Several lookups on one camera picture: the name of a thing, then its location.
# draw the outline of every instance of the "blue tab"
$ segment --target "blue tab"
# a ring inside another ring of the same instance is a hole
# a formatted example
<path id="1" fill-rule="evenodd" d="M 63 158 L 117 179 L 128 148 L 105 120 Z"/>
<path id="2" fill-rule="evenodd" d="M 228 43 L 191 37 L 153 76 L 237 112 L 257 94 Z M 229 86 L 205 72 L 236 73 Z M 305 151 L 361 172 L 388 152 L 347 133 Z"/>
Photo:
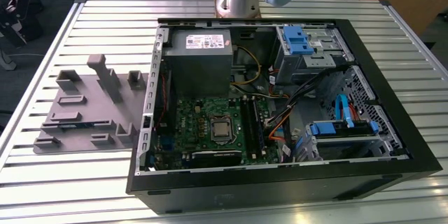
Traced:
<path id="1" fill-rule="evenodd" d="M 300 139 L 296 142 L 296 146 L 295 146 L 293 152 L 296 152 L 296 150 L 299 149 L 301 143 L 303 143 L 303 137 L 300 137 Z"/>
<path id="2" fill-rule="evenodd" d="M 311 134 L 312 135 L 317 135 L 319 134 L 319 129 L 316 124 L 309 125 L 309 129 L 311 129 Z"/>
<path id="3" fill-rule="evenodd" d="M 349 107 L 348 107 L 348 98 L 347 95 L 339 94 L 336 97 L 336 105 L 335 105 L 335 118 L 336 120 L 343 119 L 341 115 L 341 109 L 340 104 L 343 104 L 343 112 L 344 112 L 344 121 L 348 124 L 348 127 L 355 127 L 353 121 L 352 121 L 352 114 L 349 113 Z"/>
<path id="4" fill-rule="evenodd" d="M 315 123 L 315 125 L 317 126 L 321 135 L 336 134 L 333 123 Z"/>
<path id="5" fill-rule="evenodd" d="M 377 134 L 380 132 L 380 128 L 379 128 L 376 121 L 371 121 L 371 127 L 373 130 L 373 133 Z"/>
<path id="6" fill-rule="evenodd" d="M 283 31 L 289 46 L 289 53 L 292 55 L 312 55 L 315 49 L 308 45 L 308 35 L 303 32 L 301 27 L 285 26 Z"/>

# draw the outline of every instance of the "orange wire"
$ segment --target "orange wire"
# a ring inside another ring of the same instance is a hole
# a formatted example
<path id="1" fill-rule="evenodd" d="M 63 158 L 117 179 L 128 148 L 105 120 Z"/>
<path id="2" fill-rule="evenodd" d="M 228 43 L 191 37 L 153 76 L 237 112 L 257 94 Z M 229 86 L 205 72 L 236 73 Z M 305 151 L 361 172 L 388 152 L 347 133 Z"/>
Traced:
<path id="1" fill-rule="evenodd" d="M 287 120 L 287 118 L 289 117 L 291 112 L 292 112 L 292 111 L 289 111 L 289 113 L 283 117 L 283 119 L 281 119 L 281 121 L 279 122 L 277 126 L 273 128 L 273 130 L 272 130 L 272 132 L 271 132 L 271 134 L 269 134 L 269 139 L 273 138 L 272 135 L 273 135 L 275 131 L 277 130 L 277 128 L 281 126 L 283 122 L 284 122 L 284 121 Z"/>

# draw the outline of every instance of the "black cable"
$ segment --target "black cable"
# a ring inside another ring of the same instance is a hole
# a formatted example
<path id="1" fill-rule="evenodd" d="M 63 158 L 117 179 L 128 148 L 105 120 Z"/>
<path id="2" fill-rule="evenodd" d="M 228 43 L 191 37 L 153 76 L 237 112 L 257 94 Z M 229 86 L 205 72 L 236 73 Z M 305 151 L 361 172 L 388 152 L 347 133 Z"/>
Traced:
<path id="1" fill-rule="evenodd" d="M 249 78 L 247 77 L 247 72 L 243 73 L 244 81 L 248 81 Z M 253 83 L 248 83 L 248 85 L 253 88 L 255 92 L 259 92 L 257 88 L 255 87 Z"/>
<path id="2" fill-rule="evenodd" d="M 11 110 L 0 110 L 0 114 L 8 114 L 8 115 L 12 115 L 12 114 L 13 114 L 13 111 L 11 111 Z"/>
<path id="3" fill-rule="evenodd" d="M 5 62 L 5 64 L 12 63 L 12 60 L 11 60 L 11 59 L 9 59 L 9 62 L 7 62 L 7 60 L 5 60 L 5 55 L 3 54 L 1 46 L 0 46 L 0 52 L 1 52 L 1 59 L 3 59 L 3 61 Z"/>
<path id="4" fill-rule="evenodd" d="M 283 134 L 284 134 L 284 138 L 285 138 L 285 145 L 291 150 L 289 156 L 287 154 L 284 155 L 283 163 L 289 163 L 289 162 L 292 162 L 292 156 L 293 156 L 289 117 L 283 122 Z"/>
<path id="5" fill-rule="evenodd" d="M 345 71 L 351 66 L 352 66 L 352 64 L 348 63 L 348 64 L 344 64 L 344 65 L 340 65 L 340 66 L 337 66 L 335 68 L 328 68 L 328 69 L 323 70 L 317 75 L 315 75 L 311 79 L 308 79 L 308 81 L 305 81 L 299 86 L 299 88 L 296 89 L 296 91 L 292 93 L 292 95 L 291 95 L 291 97 L 289 97 L 289 99 L 287 101 L 285 107 L 281 110 L 281 112 L 268 120 L 268 123 L 271 123 L 275 120 L 277 120 L 280 118 L 280 116 L 283 116 L 287 113 L 287 111 L 289 111 L 292 109 L 292 107 L 297 103 L 299 98 L 301 96 L 304 96 L 308 92 L 311 92 L 315 89 L 315 87 L 319 84 L 320 80 L 328 74 L 335 73 L 335 72 L 340 72 L 340 71 Z"/>

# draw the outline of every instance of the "cable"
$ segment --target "cable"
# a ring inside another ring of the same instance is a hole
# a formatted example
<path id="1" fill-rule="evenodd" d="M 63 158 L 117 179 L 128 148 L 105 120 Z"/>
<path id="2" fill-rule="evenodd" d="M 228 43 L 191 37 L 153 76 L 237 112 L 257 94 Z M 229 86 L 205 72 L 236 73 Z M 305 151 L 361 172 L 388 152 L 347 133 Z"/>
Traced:
<path id="1" fill-rule="evenodd" d="M 13 114 L 13 111 L 11 111 L 11 110 L 0 110 L 0 114 L 8 114 L 8 115 L 12 115 L 12 114 Z"/>
<path id="2" fill-rule="evenodd" d="M 307 93 L 309 93 L 313 89 L 315 86 L 317 85 L 319 81 L 331 73 L 333 72 L 340 72 L 340 71 L 345 71 L 349 67 L 352 66 L 352 63 L 349 64 L 344 64 L 340 65 L 335 68 L 328 68 L 325 70 L 323 70 L 317 75 L 315 75 L 311 79 L 308 79 L 296 89 L 296 91 L 293 92 L 293 94 L 289 96 L 289 99 L 287 101 L 285 107 L 281 110 L 280 114 L 273 116 L 269 120 L 268 123 L 272 123 L 275 120 L 279 119 L 279 117 L 289 110 L 292 109 L 292 107 L 296 105 L 297 103 L 297 99 L 305 95 Z"/>
<path id="3" fill-rule="evenodd" d="M 271 84 L 271 85 L 269 85 L 269 95 L 271 95 L 272 97 L 280 97 L 279 94 L 275 94 L 275 93 L 273 93 L 272 88 L 273 88 L 273 85 Z M 283 97 L 283 98 L 287 98 L 287 99 L 289 98 L 289 96 L 288 96 L 287 94 L 283 94 L 281 97 Z"/>
<path id="4" fill-rule="evenodd" d="M 9 55 L 9 56 L 24 56 L 24 55 L 33 55 L 33 56 L 45 57 L 45 55 L 41 55 L 41 54 L 15 54 L 15 55 Z"/>
<path id="5" fill-rule="evenodd" d="M 244 81 L 249 81 L 249 78 L 247 77 L 247 72 L 243 73 Z M 255 87 L 253 83 L 249 83 L 249 86 L 253 88 L 253 92 L 259 92 L 257 87 Z"/>
<path id="6" fill-rule="evenodd" d="M 289 155 L 285 154 L 284 163 L 289 163 L 292 162 L 292 157 L 293 157 L 289 117 L 287 117 L 287 120 L 283 123 L 283 135 L 285 139 L 285 145 L 291 150 Z"/>
<path id="7" fill-rule="evenodd" d="M 251 92 L 247 92 L 244 89 L 241 89 L 237 85 L 232 84 L 232 86 L 236 88 L 236 90 L 239 90 L 240 93 L 243 94 L 249 94 L 249 95 L 259 95 L 261 97 L 265 97 L 265 98 L 271 98 L 271 99 L 279 99 L 281 97 L 272 97 L 269 95 L 265 95 L 265 94 L 261 94 L 261 93 L 251 93 Z"/>
<path id="8" fill-rule="evenodd" d="M 287 120 L 287 118 L 289 117 L 289 115 L 291 115 L 291 111 L 289 111 L 289 113 L 283 117 L 281 121 L 277 123 L 277 126 L 273 128 L 273 130 L 272 130 L 272 132 L 271 132 L 271 134 L 269 134 L 269 139 L 271 139 L 271 138 L 275 138 L 275 137 L 273 137 L 273 133 L 276 132 L 276 130 L 279 129 L 279 127 L 281 126 L 281 124 L 285 122 L 285 120 Z"/>
<path id="9" fill-rule="evenodd" d="M 3 59 L 3 61 L 5 62 L 5 64 L 12 63 L 12 60 L 11 60 L 11 59 L 9 59 L 9 62 L 7 62 L 7 60 L 5 60 L 5 55 L 3 54 L 3 50 L 1 50 L 1 48 L 0 48 L 0 52 L 1 52 L 1 59 Z"/>
<path id="10" fill-rule="evenodd" d="M 260 74 L 261 74 L 261 65 L 260 65 L 260 62 L 259 62 L 257 58 L 255 57 L 255 55 L 244 47 L 239 46 L 239 49 L 241 49 L 243 51 L 245 51 L 247 54 L 252 57 L 252 59 L 257 63 L 259 70 L 257 70 L 257 74 L 255 75 L 255 77 L 251 80 L 248 80 L 248 81 L 240 81 L 240 82 L 231 82 L 232 85 L 235 85 L 235 84 L 237 84 L 237 85 L 248 84 L 248 83 L 253 82 L 260 77 Z"/>

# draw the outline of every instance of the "metal table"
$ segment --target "metal table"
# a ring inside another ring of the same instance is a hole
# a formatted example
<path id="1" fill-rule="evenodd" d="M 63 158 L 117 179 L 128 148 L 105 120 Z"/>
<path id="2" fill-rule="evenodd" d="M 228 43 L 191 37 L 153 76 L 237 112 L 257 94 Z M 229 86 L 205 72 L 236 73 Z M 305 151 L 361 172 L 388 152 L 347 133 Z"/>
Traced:
<path id="1" fill-rule="evenodd" d="M 447 70 L 395 10 L 376 1 L 299 0 L 283 8 L 264 2 L 260 6 L 263 17 L 352 21 L 441 166 L 448 168 Z M 0 138 L 1 223 L 132 219 L 195 223 L 447 222 L 447 171 L 363 200 L 159 217 L 124 192 L 131 150 L 35 155 L 32 144 L 57 92 L 59 71 L 93 73 L 85 65 L 88 54 L 105 54 L 116 73 L 148 72 L 159 17 L 213 17 L 213 0 L 88 0 L 73 4 Z"/>

